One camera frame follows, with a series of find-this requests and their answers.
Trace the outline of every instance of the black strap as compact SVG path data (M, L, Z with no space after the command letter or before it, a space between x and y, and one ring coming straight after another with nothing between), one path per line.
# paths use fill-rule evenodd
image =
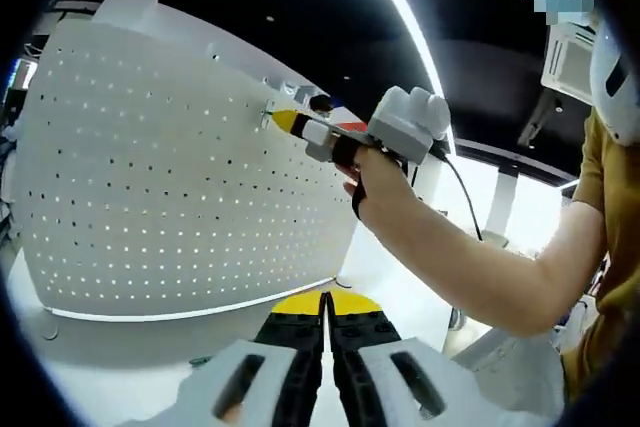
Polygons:
M333 163L344 167L345 169L352 168L355 163L356 153L360 146L362 146L362 144L357 140L345 135L340 136L333 147L333 152L331 153ZM407 162L400 161L398 157L391 152L385 152L385 155L399 164L398 167L402 169L405 176L408 175L409 169ZM351 198L351 208L353 209L354 214L356 214L358 220L360 220L360 203L366 198L367 192L364 189L364 184L362 183L362 180L358 178L358 185L356 185L356 190Z
M355 163L356 153L361 146L362 144L357 140L341 135L333 146L331 160L340 167L350 169Z
M291 130L289 131L291 135L298 137L299 139L304 139L302 136L302 132L304 131L304 127L307 125L307 122L311 120L311 117L304 114L296 115L295 120L293 121L293 125L291 126Z

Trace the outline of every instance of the curved white panel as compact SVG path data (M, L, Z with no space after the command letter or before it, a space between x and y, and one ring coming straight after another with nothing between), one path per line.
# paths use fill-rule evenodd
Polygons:
M29 90L17 161L43 304L193 315L337 274L355 226L342 178L259 128L269 99L290 102L174 44L63 21Z
M104 0L92 22L180 44L195 56L207 59L215 56L256 80L268 79L277 89L283 82L296 87L314 87L310 92L317 89L305 77L254 45L204 20L163 5L159 0Z

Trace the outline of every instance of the person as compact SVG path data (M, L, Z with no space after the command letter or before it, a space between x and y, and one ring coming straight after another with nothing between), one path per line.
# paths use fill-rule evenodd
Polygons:
M591 12L547 12L548 19ZM361 148L341 169L353 195L361 181L362 222L409 270L471 317L528 337L553 328L577 302L608 251L597 294L599 316L579 346L562 356L575 398L607 360L624 330L640 280L640 109L633 77L600 22L591 63L594 109L585 123L580 181L550 243L532 260L483 244L423 204L386 156Z

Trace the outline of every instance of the screwdriver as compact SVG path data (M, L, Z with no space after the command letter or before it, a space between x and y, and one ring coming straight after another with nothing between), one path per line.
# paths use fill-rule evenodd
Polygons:
M299 139L325 145L331 135L331 128L327 124L301 112L278 110L268 114L280 129Z

